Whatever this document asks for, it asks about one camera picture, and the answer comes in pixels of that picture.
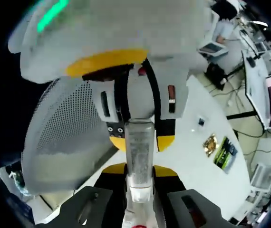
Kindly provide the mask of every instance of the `person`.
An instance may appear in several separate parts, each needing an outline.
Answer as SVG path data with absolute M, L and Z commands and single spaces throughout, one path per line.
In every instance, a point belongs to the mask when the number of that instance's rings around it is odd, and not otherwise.
M 220 0 L 212 6 L 212 10 L 219 15 L 212 39 L 217 43 L 224 44 L 234 30 L 232 19 L 239 13 L 239 2 L 238 0 Z

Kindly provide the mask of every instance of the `transparent tube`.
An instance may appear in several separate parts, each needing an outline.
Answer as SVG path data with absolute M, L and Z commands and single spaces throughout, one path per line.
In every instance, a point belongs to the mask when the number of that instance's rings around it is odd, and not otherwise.
M 154 135 L 150 120 L 131 120 L 125 125 L 127 181 L 134 202 L 150 199 Z

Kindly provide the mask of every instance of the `green led light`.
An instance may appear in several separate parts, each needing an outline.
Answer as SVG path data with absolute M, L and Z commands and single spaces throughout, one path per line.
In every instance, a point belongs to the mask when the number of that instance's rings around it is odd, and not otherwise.
M 37 32 L 42 32 L 52 19 L 68 5 L 68 2 L 69 0 L 59 0 L 55 3 L 37 24 Z

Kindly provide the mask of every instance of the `perforated fan cover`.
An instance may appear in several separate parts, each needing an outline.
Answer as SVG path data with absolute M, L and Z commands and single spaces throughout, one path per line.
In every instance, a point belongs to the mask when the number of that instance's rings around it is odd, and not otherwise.
M 88 82 L 63 77 L 41 97 L 22 154 L 30 193 L 77 188 L 112 147 L 91 96 Z

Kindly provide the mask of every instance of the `floor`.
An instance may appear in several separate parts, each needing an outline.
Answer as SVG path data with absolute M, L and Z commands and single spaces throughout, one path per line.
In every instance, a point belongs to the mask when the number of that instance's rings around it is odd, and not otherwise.
M 244 75 L 242 72 L 234 75 L 229 83 L 225 84 L 223 91 L 215 89 L 215 86 L 211 85 L 211 82 L 205 77 L 204 74 L 196 75 L 198 80 L 206 87 L 210 94 L 219 102 L 226 115 L 238 114 L 241 112 L 247 112 L 252 110 L 252 106 L 245 97 L 243 79 Z M 232 128 L 253 136 L 259 136 L 262 133 L 261 123 L 256 117 L 248 117 L 242 119 L 230 120 Z M 257 148 L 259 138 L 253 138 L 246 135 L 239 134 L 239 141 L 241 144 L 244 157 L 247 161 L 248 167 L 254 156 L 254 152 Z M 73 195 L 73 191 L 65 191 L 58 193 L 43 194 L 42 197 L 45 201 L 53 208 L 57 208 L 66 199 Z

